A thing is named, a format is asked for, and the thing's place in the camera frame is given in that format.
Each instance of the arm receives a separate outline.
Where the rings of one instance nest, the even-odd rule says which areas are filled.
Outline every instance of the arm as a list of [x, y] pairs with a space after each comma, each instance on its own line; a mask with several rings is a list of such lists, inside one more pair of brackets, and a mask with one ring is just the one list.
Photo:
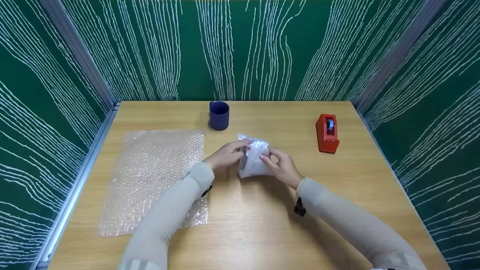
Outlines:
[[222, 146], [210, 157], [195, 164], [168, 188], [142, 219], [123, 253], [119, 270], [166, 270], [170, 238], [185, 219], [193, 202], [210, 187], [213, 170], [228, 167], [243, 157], [241, 147], [249, 141]]
[[278, 158], [277, 163], [273, 163], [267, 156], [261, 156], [261, 159], [275, 177], [295, 189], [307, 212], [320, 217], [334, 228], [374, 268], [426, 269], [413, 248], [390, 226], [314, 180], [303, 177], [289, 154], [279, 149], [271, 149], [270, 152]]

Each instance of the person's left hand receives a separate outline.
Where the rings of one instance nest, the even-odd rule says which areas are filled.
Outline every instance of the person's left hand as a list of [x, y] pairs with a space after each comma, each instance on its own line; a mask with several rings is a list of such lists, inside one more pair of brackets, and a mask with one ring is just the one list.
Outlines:
[[212, 170], [231, 166], [243, 157], [243, 152], [240, 151], [240, 148], [246, 147], [247, 149], [250, 149], [250, 143], [252, 142], [235, 141], [227, 143], [203, 161], [210, 166]]

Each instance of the wooden table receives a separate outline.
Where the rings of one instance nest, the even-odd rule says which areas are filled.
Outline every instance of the wooden table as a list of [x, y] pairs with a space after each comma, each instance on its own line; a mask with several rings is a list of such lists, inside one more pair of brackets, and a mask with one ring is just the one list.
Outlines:
[[[116, 269], [130, 235], [95, 237], [98, 218], [125, 132], [203, 129], [208, 156], [237, 133], [270, 141], [290, 153], [300, 172], [366, 208], [401, 234], [429, 269], [448, 269], [350, 102], [229, 102], [230, 126], [208, 125], [208, 102], [123, 102], [54, 254], [49, 270]], [[320, 153], [314, 124], [335, 114], [340, 146]], [[216, 172], [208, 224], [178, 230], [169, 269], [349, 269], [368, 261], [316, 218], [293, 214], [294, 192], [279, 181], [238, 180]]]

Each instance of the plastic bag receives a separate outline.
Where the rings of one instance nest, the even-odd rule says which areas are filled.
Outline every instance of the plastic bag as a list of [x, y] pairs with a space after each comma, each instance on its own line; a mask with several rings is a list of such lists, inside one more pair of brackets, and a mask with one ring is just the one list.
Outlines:
[[240, 159], [239, 177], [245, 178], [255, 175], [273, 175], [270, 169], [260, 159], [260, 155], [269, 156], [268, 142], [258, 138], [253, 138], [245, 134], [237, 134], [239, 140], [252, 141], [250, 146], [252, 148], [243, 151], [243, 158]]

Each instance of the long sleeve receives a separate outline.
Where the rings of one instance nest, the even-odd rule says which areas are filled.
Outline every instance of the long sleeve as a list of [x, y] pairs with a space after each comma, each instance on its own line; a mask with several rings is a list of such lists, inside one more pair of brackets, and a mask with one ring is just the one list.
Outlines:
[[167, 189], [135, 229], [118, 269], [166, 270], [170, 238], [213, 179], [210, 167], [199, 162]]
[[307, 212], [341, 234], [374, 268], [426, 269], [413, 248], [390, 226], [314, 180], [304, 178], [297, 188], [297, 197], [302, 199]]

